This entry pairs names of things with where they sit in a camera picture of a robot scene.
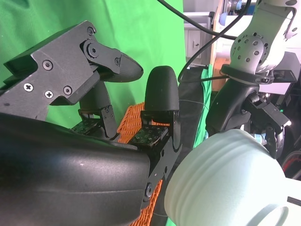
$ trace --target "white cabinet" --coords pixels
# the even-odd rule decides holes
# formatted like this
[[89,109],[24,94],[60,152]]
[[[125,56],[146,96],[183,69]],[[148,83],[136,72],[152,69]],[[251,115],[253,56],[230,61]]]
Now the white cabinet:
[[201,31],[188,30],[187,37],[187,55],[186,57],[192,57],[199,49],[201,45]]

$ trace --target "white cylindrical object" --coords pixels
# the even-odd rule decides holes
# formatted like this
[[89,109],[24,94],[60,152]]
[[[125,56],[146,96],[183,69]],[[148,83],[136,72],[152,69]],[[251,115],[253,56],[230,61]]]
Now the white cylindrical object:
[[167,187],[165,209],[177,226],[280,226],[287,216],[285,180],[262,145],[232,129],[183,160]]

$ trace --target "black metal bracket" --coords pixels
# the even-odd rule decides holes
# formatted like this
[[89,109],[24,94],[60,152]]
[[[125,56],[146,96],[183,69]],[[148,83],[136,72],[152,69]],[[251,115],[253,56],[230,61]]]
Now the black metal bracket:
[[150,159],[150,173],[143,199],[143,208],[149,204],[150,197],[157,183],[164,177],[167,179],[179,156],[182,145],[174,149],[173,138],[169,126],[142,125],[142,128],[128,142],[145,152]]
[[275,130],[272,126],[267,126],[265,140],[267,144],[266,149],[269,151],[270,155],[277,159],[281,156],[284,147],[284,129],[278,135],[275,135]]
[[[150,175],[145,188],[143,208],[148,205],[157,183],[167,179],[181,152],[179,111],[141,111],[142,128],[129,141],[150,158]],[[152,122],[169,124],[152,125]]]
[[174,149],[180,146],[181,124],[179,111],[141,111],[142,125],[151,125],[153,121],[169,124],[169,134],[173,139]]
[[246,99],[243,109],[251,113],[252,124],[260,132],[266,132],[265,147],[274,159],[278,158],[283,151],[284,127],[289,119],[272,103],[263,102],[256,93]]

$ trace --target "black plastic casing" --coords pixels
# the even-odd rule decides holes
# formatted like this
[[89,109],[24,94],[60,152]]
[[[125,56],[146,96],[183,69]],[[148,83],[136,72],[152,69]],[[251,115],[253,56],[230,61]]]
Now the black plastic casing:
[[127,226],[140,215],[146,154],[0,113],[0,225]]

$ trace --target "white wall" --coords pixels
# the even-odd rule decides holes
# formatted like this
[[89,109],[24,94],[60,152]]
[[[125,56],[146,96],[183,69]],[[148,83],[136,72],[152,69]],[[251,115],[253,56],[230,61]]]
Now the white wall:
[[183,0],[184,12],[216,11],[220,0]]

